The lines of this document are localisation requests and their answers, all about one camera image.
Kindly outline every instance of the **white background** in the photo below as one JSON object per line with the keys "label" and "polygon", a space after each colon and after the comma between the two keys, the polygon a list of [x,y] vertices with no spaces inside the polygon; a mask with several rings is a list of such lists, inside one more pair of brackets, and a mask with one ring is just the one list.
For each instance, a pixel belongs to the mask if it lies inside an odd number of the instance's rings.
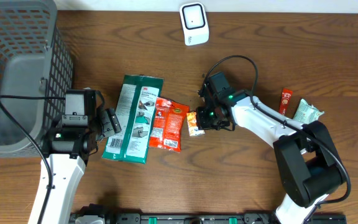
{"label": "white background", "polygon": [[[55,0],[60,10],[178,11],[184,0]],[[201,0],[209,12],[358,13],[358,0]]]}

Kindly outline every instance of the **red package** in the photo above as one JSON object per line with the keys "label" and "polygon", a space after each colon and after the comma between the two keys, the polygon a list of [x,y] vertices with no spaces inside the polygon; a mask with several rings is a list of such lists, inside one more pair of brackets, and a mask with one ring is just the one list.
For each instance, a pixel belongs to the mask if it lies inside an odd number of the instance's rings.
{"label": "red package", "polygon": [[285,115],[285,112],[287,111],[291,96],[292,96],[291,90],[287,90],[286,88],[283,89],[281,102],[280,102],[280,114]]}
{"label": "red package", "polygon": [[180,152],[180,131],[189,106],[157,98],[149,146]]}

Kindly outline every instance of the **green package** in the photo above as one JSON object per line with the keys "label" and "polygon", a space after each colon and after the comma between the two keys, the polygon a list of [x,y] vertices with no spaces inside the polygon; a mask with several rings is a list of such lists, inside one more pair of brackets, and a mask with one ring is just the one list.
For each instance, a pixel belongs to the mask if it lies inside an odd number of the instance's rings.
{"label": "green package", "polygon": [[162,84],[162,78],[125,75],[116,109],[122,131],[108,139],[102,158],[146,163],[155,101]]}

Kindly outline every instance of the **wooden table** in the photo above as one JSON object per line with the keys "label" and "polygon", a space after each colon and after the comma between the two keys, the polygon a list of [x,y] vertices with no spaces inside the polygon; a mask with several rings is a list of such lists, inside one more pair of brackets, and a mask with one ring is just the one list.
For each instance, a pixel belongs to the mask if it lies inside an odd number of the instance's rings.
{"label": "wooden table", "polygon": [[[256,95],[277,110],[282,88],[325,114],[352,178],[348,200],[321,211],[343,212],[358,223],[358,15],[208,13],[208,43],[187,47],[177,12],[59,12],[58,26],[76,56],[75,88],[101,90],[116,106],[124,74],[165,79],[162,96],[202,105],[196,91],[219,59],[241,54],[259,66]],[[236,88],[250,88],[252,66],[233,59],[216,70]],[[273,210],[285,195],[273,150],[246,129],[208,131],[182,152],[149,149],[147,164],[90,158],[73,211],[99,203],[145,213],[236,213]],[[37,191],[40,159],[0,159],[0,223],[27,223]],[[331,198],[340,197],[342,186]]]}

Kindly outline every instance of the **basket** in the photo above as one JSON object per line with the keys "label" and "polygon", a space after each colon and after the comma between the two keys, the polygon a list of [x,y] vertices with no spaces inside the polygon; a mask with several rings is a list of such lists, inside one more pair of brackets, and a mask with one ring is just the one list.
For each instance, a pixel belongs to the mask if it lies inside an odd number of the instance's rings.
{"label": "basket", "polygon": [[[56,27],[53,0],[0,0],[0,95],[64,96],[73,62]],[[7,110],[40,144],[62,100],[2,99]],[[39,156],[0,110],[0,157]]]}

